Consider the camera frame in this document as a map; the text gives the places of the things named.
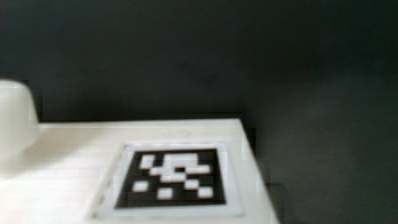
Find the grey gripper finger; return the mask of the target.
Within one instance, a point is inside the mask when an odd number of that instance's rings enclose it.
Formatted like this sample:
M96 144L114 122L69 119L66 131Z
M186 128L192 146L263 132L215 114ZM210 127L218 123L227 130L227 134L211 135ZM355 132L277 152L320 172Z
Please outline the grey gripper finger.
M0 79L0 178L27 167L27 154L39 137L39 120L27 85Z

